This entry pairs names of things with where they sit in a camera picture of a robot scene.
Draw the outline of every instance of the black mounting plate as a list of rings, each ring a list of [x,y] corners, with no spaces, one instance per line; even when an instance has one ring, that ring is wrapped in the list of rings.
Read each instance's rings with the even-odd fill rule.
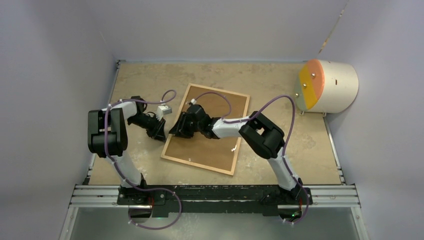
[[[182,201],[184,213],[256,213],[263,216],[279,216],[278,205],[299,205],[299,198],[306,203],[303,191],[297,198],[278,185],[147,185],[145,189],[165,188],[175,192]],[[311,190],[309,204],[313,203]],[[177,199],[168,191],[141,192],[134,188],[119,188],[118,205],[151,205],[152,217],[165,218],[177,213]]]

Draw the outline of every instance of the wooden board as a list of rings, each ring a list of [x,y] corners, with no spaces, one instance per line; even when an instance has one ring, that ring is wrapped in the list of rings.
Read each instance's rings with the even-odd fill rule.
[[[185,112],[191,99],[195,99],[206,92],[217,92],[228,99],[232,111],[227,118],[235,119],[246,116],[250,100],[249,95],[192,83],[188,85],[177,113]],[[200,104],[210,117],[221,117],[229,110],[227,102],[216,94],[203,95],[197,100],[197,104]],[[241,137],[207,139],[200,132],[196,132],[193,138],[169,135],[161,158],[232,176],[236,169],[240,142]]]

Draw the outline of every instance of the beige floor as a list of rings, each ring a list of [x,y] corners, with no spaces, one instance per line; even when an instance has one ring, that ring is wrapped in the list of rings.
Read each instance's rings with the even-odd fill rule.
[[[166,115],[165,133],[176,117],[189,83],[250,95],[248,114],[280,94],[294,96],[294,83],[302,64],[287,63],[124,63],[121,65],[112,102],[140,95],[159,100],[168,89],[177,96],[169,105],[175,111]],[[156,106],[149,105],[148,111]],[[287,134],[291,104],[282,99],[271,104],[265,116]],[[164,143],[147,137],[146,131],[127,126],[128,152],[148,184],[276,184],[276,177],[265,159],[255,155],[241,141],[234,176],[161,159]],[[297,174],[307,185],[341,184],[331,143],[320,113],[296,114],[287,154]],[[90,185],[118,185],[120,181],[105,159],[96,157]]]

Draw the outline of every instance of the cylindrical container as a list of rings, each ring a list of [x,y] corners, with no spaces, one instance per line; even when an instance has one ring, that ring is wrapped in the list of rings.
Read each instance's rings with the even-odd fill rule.
[[[340,113],[354,101],[358,87],[352,65],[311,59],[299,72],[295,102],[304,112]]]

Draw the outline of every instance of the yellow stripe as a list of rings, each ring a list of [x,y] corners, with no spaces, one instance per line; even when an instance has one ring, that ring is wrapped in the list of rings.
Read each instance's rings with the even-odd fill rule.
[[[303,68],[299,72],[300,86],[302,87],[303,97],[306,103],[306,108],[311,109],[317,102],[318,99],[315,96],[314,86],[312,85],[311,75],[309,74],[307,66],[303,66]]]

